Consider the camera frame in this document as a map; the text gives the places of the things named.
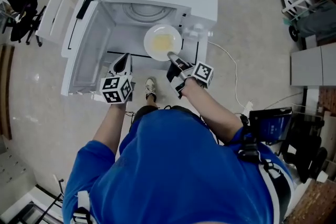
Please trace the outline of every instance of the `blue shirt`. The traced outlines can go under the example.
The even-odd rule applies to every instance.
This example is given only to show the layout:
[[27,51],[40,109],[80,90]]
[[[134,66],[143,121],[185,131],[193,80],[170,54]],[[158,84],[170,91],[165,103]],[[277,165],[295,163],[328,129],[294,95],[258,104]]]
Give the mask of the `blue shirt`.
[[[149,113],[133,124],[116,162],[97,141],[78,152],[64,222],[78,207],[77,192],[87,190],[98,223],[272,223],[272,202],[258,166],[238,159],[239,148],[217,145],[207,126],[185,112]],[[285,169],[267,146],[260,143],[259,151]]]

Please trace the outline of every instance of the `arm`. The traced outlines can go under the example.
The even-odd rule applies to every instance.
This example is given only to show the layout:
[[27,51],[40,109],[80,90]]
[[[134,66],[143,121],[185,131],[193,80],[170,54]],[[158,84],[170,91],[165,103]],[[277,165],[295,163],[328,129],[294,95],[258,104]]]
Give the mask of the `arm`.
[[125,110],[126,104],[111,105],[105,119],[93,137],[93,140],[99,141],[109,147],[114,155],[117,153],[120,142]]
[[211,131],[223,142],[228,143],[243,127],[240,119],[220,105],[200,87],[194,79],[187,79],[182,94],[200,113]]

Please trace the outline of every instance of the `yellow liquid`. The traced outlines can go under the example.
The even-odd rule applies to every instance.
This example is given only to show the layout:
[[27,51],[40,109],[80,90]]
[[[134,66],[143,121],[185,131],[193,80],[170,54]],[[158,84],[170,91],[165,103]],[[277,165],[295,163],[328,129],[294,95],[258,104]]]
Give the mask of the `yellow liquid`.
[[169,34],[155,36],[153,38],[152,48],[154,51],[172,51],[173,36]]

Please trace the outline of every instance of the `shoe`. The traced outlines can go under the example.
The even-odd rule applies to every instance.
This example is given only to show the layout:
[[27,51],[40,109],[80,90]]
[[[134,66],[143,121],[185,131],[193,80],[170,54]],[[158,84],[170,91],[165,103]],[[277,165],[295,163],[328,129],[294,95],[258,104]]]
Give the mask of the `shoe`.
[[146,100],[148,96],[153,95],[154,96],[154,102],[156,102],[156,85],[155,85],[155,79],[154,78],[148,78],[146,80]]

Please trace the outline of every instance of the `door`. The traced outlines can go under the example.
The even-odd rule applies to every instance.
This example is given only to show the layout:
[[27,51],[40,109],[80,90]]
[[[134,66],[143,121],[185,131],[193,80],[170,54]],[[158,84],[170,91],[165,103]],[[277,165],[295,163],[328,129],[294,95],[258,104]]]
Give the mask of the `door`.
[[101,4],[92,1],[85,12],[82,31],[74,37],[77,46],[68,58],[61,94],[95,91],[115,23]]

